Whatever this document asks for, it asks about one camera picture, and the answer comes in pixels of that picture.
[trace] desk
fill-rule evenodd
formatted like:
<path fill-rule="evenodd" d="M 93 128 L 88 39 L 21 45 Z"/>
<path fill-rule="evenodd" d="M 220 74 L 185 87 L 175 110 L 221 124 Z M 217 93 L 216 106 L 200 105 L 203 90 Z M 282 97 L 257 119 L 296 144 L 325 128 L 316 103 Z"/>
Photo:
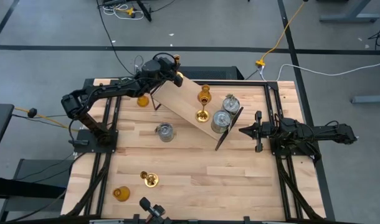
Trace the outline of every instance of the desk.
<path fill-rule="evenodd" d="M 109 82 L 96 79 L 94 85 Z M 278 82 L 278 87 L 284 116 L 302 122 L 294 83 Z M 264 88 L 214 85 L 211 93 L 212 100 L 223 100 L 226 94 L 233 93 L 244 107 L 218 151 L 214 150 L 216 140 L 164 106 L 154 111 L 152 103 L 140 108 L 136 98 L 122 98 L 117 125 L 118 147 L 112 155 L 102 218 L 133 218 L 136 213 L 146 218 L 148 213 L 139 206 L 139 200 L 146 197 L 152 205 L 162 205 L 166 216 L 175 220 L 243 220 L 244 216 L 251 220 L 285 219 L 275 157 L 268 141 L 264 139 L 264 150 L 256 153 L 255 141 L 238 131 L 255 121 L 257 110 L 262 111 L 262 121 L 268 121 Z M 104 107 L 105 100 L 99 100 L 89 114 L 101 121 Z M 113 110 L 110 110 L 108 123 L 112 116 Z M 161 122 L 173 125 L 175 136 L 171 142 L 162 142 L 154 134 Z M 88 153 L 74 164 L 61 214 L 69 212 L 86 191 L 94 157 Z M 324 217 L 312 160 L 306 156 L 292 158 L 300 192 L 315 212 Z M 143 170 L 158 174 L 159 184 L 155 188 L 148 188 L 140 178 Z M 130 189 L 131 195 L 126 202 L 118 202 L 112 192 L 123 185 Z M 291 191 L 287 192 L 292 217 L 295 217 Z M 98 189 L 93 195 L 91 213 L 95 213 L 97 197 Z"/>

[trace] silver can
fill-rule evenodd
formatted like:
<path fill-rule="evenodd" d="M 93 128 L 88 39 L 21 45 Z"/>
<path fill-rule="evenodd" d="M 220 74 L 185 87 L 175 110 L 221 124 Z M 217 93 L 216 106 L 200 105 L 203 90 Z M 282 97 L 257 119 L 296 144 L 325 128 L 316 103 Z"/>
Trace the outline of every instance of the silver can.
<path fill-rule="evenodd" d="M 222 109 L 226 110 L 230 117 L 233 118 L 240 109 L 240 102 L 233 94 L 228 94 L 223 100 Z"/>
<path fill-rule="evenodd" d="M 227 111 L 219 110 L 214 114 L 211 122 L 211 128 L 216 133 L 223 133 L 230 125 L 230 114 Z"/>
<path fill-rule="evenodd" d="M 163 142 L 170 142 L 173 139 L 173 127 L 169 123 L 161 123 L 158 125 L 158 127 L 155 129 L 155 131 L 158 133 L 159 138 Z"/>

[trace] gray floor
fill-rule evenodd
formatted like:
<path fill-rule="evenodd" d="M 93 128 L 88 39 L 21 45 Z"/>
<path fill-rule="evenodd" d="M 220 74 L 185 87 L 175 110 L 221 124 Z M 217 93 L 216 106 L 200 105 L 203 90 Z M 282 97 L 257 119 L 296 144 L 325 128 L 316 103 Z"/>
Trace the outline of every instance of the gray floor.
<path fill-rule="evenodd" d="M 151 1 L 154 8 L 168 0 Z M 372 50 L 367 40 L 380 29 L 375 24 L 320 24 L 319 14 L 347 10 L 350 4 L 309 1 L 291 25 L 298 49 Z M 0 0 L 0 22 L 12 1 Z M 285 0 L 288 16 L 301 1 Z M 21 0 L 0 35 L 0 45 L 108 45 L 95 1 Z M 380 13 L 380 1 L 366 12 Z M 104 16 L 116 45 L 273 47 L 283 29 L 276 1 L 185 1 L 153 14 L 153 22 L 123 21 Z M 287 48 L 283 39 L 279 46 Z M 260 53 L 171 52 L 185 66 L 236 65 L 247 76 L 255 70 Z M 155 52 L 119 52 L 129 69 L 133 59 L 146 60 Z M 335 73 L 380 62 L 380 56 L 298 55 L 300 65 Z M 266 79 L 275 79 L 289 54 L 270 54 Z M 116 77 L 126 73 L 112 52 L 0 50 L 0 102 L 38 109 L 41 114 L 63 114 L 61 96 L 81 88 L 85 78 Z M 380 105 L 351 105 L 354 95 L 380 94 L 380 67 L 341 77 L 303 72 L 316 125 L 337 119 L 354 129 L 359 141 L 352 146 L 321 143 L 325 171 L 336 219 L 380 223 Z M 254 75 L 251 79 L 259 80 Z M 281 80 L 295 80 L 285 68 Z M 11 178 L 20 158 L 62 159 L 72 152 L 68 133 L 43 124 L 13 118 L 0 145 L 0 177 Z"/>

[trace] wooden board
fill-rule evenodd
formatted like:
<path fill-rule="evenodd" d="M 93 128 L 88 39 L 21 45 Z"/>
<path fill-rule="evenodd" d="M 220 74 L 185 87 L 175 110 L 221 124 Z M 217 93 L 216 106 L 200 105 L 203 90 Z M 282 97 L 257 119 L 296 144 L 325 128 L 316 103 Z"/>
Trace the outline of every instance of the wooden board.
<path fill-rule="evenodd" d="M 196 119 L 197 111 L 202 109 L 202 105 L 197 98 L 200 91 L 201 87 L 197 83 L 183 77 L 181 87 L 177 87 L 173 82 L 165 82 L 153 94 L 153 98 L 215 140 L 219 140 L 222 134 L 212 130 L 211 122 L 215 112 L 222 108 L 225 95 L 222 97 L 211 92 L 212 100 L 205 106 L 205 110 L 208 111 L 210 118 L 207 122 L 200 123 Z"/>
<path fill-rule="evenodd" d="M 96 85 L 109 82 L 95 80 Z M 278 84 L 284 115 L 302 122 L 294 83 Z M 166 216 L 172 219 L 243 220 L 243 216 L 249 216 L 251 220 L 284 220 L 275 158 L 268 141 L 263 142 L 263 152 L 255 153 L 255 141 L 238 131 L 254 122 L 257 110 L 262 111 L 262 121 L 268 121 L 264 89 L 211 86 L 215 98 L 223 98 L 228 92 L 238 97 L 244 110 L 218 151 L 214 150 L 215 139 L 166 107 L 154 111 L 150 103 L 140 108 L 136 99 L 123 97 L 118 148 L 112 156 L 102 217 L 133 218 L 138 213 L 140 218 L 146 218 L 148 214 L 139 206 L 139 200 L 147 197 L 153 205 L 162 205 Z M 105 100 L 99 100 L 90 114 L 101 121 L 104 107 Z M 171 142 L 162 142 L 154 134 L 160 122 L 173 124 L 175 137 Z M 75 162 L 62 214 L 71 210 L 86 191 L 93 160 L 94 154 L 86 154 Z M 293 163 L 300 192 L 319 215 L 325 216 L 311 159 L 295 156 Z M 144 184 L 140 179 L 143 170 L 159 175 L 157 187 L 151 189 Z M 112 192 L 123 185 L 129 187 L 131 195 L 128 201 L 118 202 Z M 288 192 L 291 211 L 295 214 L 292 195 Z M 93 213 L 97 197 L 98 190 L 93 196 Z"/>

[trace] butcher block tabletop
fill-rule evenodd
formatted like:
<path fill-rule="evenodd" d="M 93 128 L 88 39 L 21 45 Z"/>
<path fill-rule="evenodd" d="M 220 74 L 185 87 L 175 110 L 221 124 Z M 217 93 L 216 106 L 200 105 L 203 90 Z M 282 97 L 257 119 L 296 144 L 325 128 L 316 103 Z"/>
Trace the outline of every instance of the butcher block tabletop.
<path fill-rule="evenodd" d="M 94 85 L 100 83 L 109 84 L 110 80 L 95 79 Z M 278 87 L 284 117 L 303 122 L 295 84 L 278 82 Z M 264 88 L 211 85 L 212 100 L 222 101 L 228 93 L 239 99 L 244 110 L 218 151 L 214 150 L 214 138 L 164 106 L 155 111 L 150 102 L 142 108 L 137 98 L 123 96 L 118 144 L 111 159 L 102 218 L 133 218 L 134 214 L 146 218 L 149 213 L 139 206 L 140 199 L 146 197 L 152 205 L 164 207 L 166 216 L 175 220 L 243 220 L 244 216 L 251 220 L 285 220 L 277 166 L 268 141 L 263 139 L 264 150 L 256 153 L 256 141 L 239 132 L 239 128 L 255 122 L 257 110 L 262 112 L 262 121 L 268 121 Z M 270 95 L 275 111 L 273 92 Z M 96 121 L 102 121 L 105 103 L 106 99 L 98 100 L 89 111 Z M 108 123 L 113 117 L 114 98 L 111 105 Z M 162 122 L 173 125 L 171 142 L 161 141 L 154 133 Z M 94 158 L 94 154 L 87 153 L 73 165 L 61 214 L 73 209 L 87 190 Z M 307 156 L 292 158 L 299 191 L 315 212 L 325 217 L 312 160 Z M 140 178 L 141 171 L 157 174 L 157 186 L 147 187 Z M 114 189 L 121 186 L 130 189 L 126 202 L 113 196 Z M 93 195 L 91 214 L 96 211 L 99 191 L 98 188 Z M 295 217 L 293 197 L 288 188 L 287 192 Z"/>

